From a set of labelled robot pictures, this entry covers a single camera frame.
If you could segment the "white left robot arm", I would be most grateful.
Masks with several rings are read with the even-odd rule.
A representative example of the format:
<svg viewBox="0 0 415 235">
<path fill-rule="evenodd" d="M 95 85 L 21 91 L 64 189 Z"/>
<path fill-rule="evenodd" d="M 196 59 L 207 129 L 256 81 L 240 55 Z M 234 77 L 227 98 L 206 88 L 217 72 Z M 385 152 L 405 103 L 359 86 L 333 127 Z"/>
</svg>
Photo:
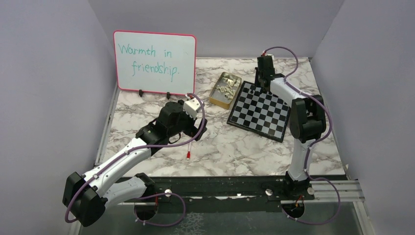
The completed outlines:
<svg viewBox="0 0 415 235">
<path fill-rule="evenodd" d="M 111 206 L 130 199 L 148 201 L 173 193 L 157 193 L 155 183 L 144 173 L 118 182 L 132 167 L 162 148 L 198 141 L 206 131 L 204 103 L 198 97 L 170 101 L 159 116 L 139 129 L 135 137 L 110 159 L 84 174 L 72 173 L 66 180 L 63 204 L 65 222 L 79 221 L 84 227 L 96 222 Z"/>
</svg>

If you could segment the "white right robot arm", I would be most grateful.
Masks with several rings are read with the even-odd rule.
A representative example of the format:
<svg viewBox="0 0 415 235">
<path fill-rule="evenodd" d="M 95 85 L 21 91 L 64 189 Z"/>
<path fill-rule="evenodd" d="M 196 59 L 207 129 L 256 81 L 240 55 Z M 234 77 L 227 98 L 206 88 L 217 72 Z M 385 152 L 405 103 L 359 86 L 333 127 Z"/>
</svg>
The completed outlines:
<svg viewBox="0 0 415 235">
<path fill-rule="evenodd" d="M 277 74 L 273 58 L 261 55 L 257 58 L 255 85 L 282 99 L 291 109 L 289 128 L 294 137 L 291 164 L 283 180 L 282 192 L 288 199 L 295 199 L 309 187 L 309 157 L 312 143 L 326 130 L 325 112 L 320 95 L 309 95 L 290 84 L 286 77 Z"/>
</svg>

